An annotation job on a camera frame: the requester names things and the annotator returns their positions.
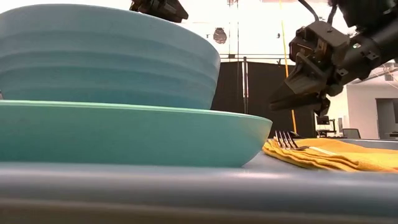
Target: black curtain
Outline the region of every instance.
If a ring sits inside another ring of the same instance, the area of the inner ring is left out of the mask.
[[[268,118],[273,121],[270,137],[275,130],[293,131],[291,110],[271,111],[269,98],[285,80],[285,66],[269,63],[248,62],[249,114]],[[295,122],[299,135],[306,138],[316,137],[314,113],[308,108],[295,110]]]
[[[212,110],[244,113],[242,62],[223,62]]]

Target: stacked bowls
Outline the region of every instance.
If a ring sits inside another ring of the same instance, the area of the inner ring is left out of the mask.
[[[2,160],[241,166],[271,122],[205,111],[219,68],[205,39],[152,16],[69,4],[2,13]]]

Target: desk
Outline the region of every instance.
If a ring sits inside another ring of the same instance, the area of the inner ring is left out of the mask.
[[[241,169],[0,163],[0,175],[1,223],[398,223],[398,175],[263,154]]]

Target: yellow cloth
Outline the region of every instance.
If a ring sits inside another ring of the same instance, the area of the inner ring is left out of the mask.
[[[314,149],[281,149],[276,140],[267,141],[262,150],[267,155],[308,169],[398,172],[398,151],[395,150],[370,149],[334,139],[303,139],[296,143],[323,149],[333,155]]]

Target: metal fork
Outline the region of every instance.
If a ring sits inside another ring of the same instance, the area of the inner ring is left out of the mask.
[[[285,150],[303,151],[304,149],[313,149],[318,152],[322,152],[331,156],[336,155],[334,152],[329,152],[317,147],[312,147],[312,146],[298,147],[296,142],[292,139],[292,137],[287,131],[275,131],[275,138],[277,140],[279,147]]]

